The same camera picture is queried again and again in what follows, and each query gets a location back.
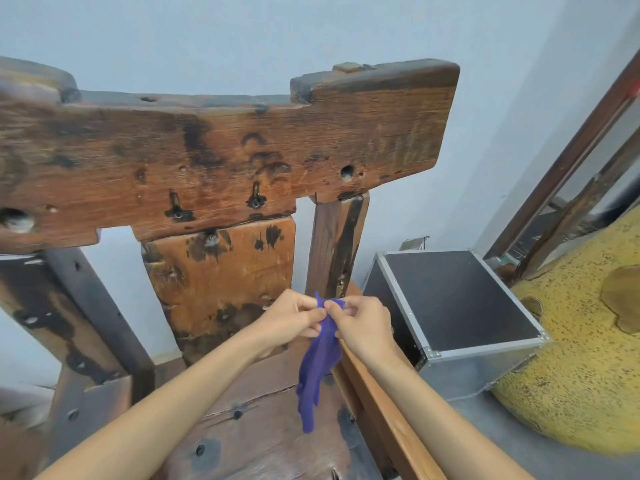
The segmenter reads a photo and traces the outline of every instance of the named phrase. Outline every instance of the chair backrest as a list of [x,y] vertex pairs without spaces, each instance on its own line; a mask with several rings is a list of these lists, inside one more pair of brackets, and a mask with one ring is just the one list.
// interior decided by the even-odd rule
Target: chair backrest
[[342,296],[367,191],[435,165],[458,73],[346,63],[292,79],[290,95],[182,96],[80,91],[67,72],[0,57],[0,253],[25,255],[0,262],[2,307],[96,382],[144,370],[75,249],[128,225],[193,363],[291,286],[305,196],[307,290]]

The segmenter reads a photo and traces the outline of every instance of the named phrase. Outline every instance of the gray floor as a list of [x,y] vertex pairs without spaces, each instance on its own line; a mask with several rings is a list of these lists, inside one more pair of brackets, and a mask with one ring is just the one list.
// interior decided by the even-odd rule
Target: gray floor
[[640,479],[640,454],[610,458],[560,444],[524,426],[491,393],[451,405],[538,480]]

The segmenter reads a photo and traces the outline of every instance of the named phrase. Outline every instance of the purple cloth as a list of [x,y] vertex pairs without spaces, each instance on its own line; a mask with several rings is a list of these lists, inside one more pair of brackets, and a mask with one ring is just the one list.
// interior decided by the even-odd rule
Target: purple cloth
[[[344,302],[338,298],[329,298],[344,310]],[[316,291],[318,308],[324,307],[325,298],[320,298]],[[298,412],[302,418],[302,431],[311,433],[314,430],[314,407],[320,401],[320,381],[331,372],[331,369],[342,358],[340,342],[335,338],[338,326],[331,316],[327,315],[320,322],[321,330],[311,341],[307,353],[302,358],[298,373]]]

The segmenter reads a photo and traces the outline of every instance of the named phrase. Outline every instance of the forearm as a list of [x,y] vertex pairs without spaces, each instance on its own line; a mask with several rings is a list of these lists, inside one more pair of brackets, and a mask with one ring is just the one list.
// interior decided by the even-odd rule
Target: forearm
[[532,480],[399,359],[367,365],[450,480]]
[[37,480],[148,480],[262,351],[255,334],[245,330],[87,438]]

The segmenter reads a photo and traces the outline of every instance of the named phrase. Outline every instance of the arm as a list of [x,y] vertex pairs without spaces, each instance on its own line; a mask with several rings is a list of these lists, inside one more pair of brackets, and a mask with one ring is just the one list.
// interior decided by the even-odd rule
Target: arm
[[37,480],[148,480],[256,357],[297,335],[317,334],[326,312],[316,306],[315,298],[284,291],[256,322],[73,448]]
[[532,480],[462,418],[396,353],[388,309],[377,298],[348,296],[343,312],[325,307],[349,350],[367,367],[451,480]]

